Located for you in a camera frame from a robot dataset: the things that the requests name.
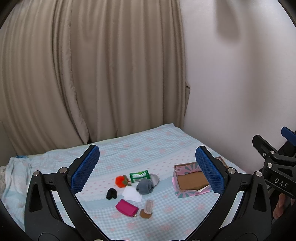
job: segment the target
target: cardboard box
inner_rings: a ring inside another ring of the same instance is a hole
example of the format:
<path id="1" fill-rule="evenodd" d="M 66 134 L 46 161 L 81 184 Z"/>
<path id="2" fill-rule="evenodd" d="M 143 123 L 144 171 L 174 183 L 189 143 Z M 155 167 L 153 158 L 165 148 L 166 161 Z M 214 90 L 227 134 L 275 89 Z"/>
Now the cardboard box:
<path id="1" fill-rule="evenodd" d="M 196 191 L 209 185 L 197 162 L 175 165 L 174 170 L 180 192 Z"/>
<path id="2" fill-rule="evenodd" d="M 221 156 L 216 158 L 228 168 Z M 196 196 L 212 190 L 197 162 L 175 165 L 173 185 L 178 198 Z"/>

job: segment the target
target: brown coaster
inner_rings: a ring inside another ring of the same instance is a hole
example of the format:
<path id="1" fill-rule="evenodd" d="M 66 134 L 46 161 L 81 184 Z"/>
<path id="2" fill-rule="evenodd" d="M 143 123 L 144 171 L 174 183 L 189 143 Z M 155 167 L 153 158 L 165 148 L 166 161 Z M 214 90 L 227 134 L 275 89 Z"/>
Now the brown coaster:
<path id="1" fill-rule="evenodd" d="M 140 211 L 140 216 L 141 216 L 142 218 L 149 219 L 149 218 L 151 218 L 152 214 L 147 214 L 147 213 L 144 212 L 144 209 L 142 209 L 142 210 Z"/>

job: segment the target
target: white wall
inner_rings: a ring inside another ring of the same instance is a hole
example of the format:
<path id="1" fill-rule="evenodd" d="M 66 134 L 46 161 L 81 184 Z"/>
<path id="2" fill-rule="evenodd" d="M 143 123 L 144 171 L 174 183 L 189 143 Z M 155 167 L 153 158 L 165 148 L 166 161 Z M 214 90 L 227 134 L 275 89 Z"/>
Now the white wall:
<path id="1" fill-rule="evenodd" d="M 181 0 L 187 81 L 186 133 L 248 173 L 296 130 L 296 28 L 277 0 Z"/>

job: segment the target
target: metal screw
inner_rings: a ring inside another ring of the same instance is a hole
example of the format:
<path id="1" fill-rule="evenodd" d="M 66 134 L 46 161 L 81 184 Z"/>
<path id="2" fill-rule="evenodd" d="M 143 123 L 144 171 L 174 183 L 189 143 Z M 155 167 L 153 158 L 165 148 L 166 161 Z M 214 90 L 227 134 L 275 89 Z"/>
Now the metal screw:
<path id="1" fill-rule="evenodd" d="M 59 170 L 60 173 L 65 173 L 66 171 L 67 171 L 67 168 L 66 167 L 62 167 Z"/>
<path id="2" fill-rule="evenodd" d="M 39 175 L 40 171 L 34 171 L 33 176 L 37 177 Z"/>
<path id="3" fill-rule="evenodd" d="M 231 173 L 231 174 L 234 174 L 235 173 L 235 169 L 231 167 L 231 168 L 228 169 L 228 172 Z"/>
<path id="4" fill-rule="evenodd" d="M 257 175 L 258 177 L 261 177 L 261 176 L 262 176 L 262 173 L 261 173 L 260 171 L 256 171 L 256 175 Z"/>

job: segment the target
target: blue object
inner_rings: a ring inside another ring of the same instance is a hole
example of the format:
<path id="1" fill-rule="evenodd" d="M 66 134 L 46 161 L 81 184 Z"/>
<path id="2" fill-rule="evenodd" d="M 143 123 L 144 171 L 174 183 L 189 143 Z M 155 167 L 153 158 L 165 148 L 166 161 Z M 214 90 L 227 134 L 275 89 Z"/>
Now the blue object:
<path id="1" fill-rule="evenodd" d="M 15 158 L 28 158 L 28 156 L 16 156 Z"/>
<path id="2" fill-rule="evenodd" d="M 76 172 L 72 175 L 71 191 L 74 194 L 82 191 L 99 158 L 100 150 L 97 146 L 95 146 L 87 155 L 87 157 L 83 160 Z"/>
<path id="3" fill-rule="evenodd" d="M 296 146 L 296 134 L 293 131 L 284 126 L 281 129 L 281 135 L 291 142 L 293 146 Z"/>
<path id="4" fill-rule="evenodd" d="M 195 160 L 200 166 L 213 191 L 222 194 L 224 192 L 224 178 L 201 147 L 196 149 Z"/>

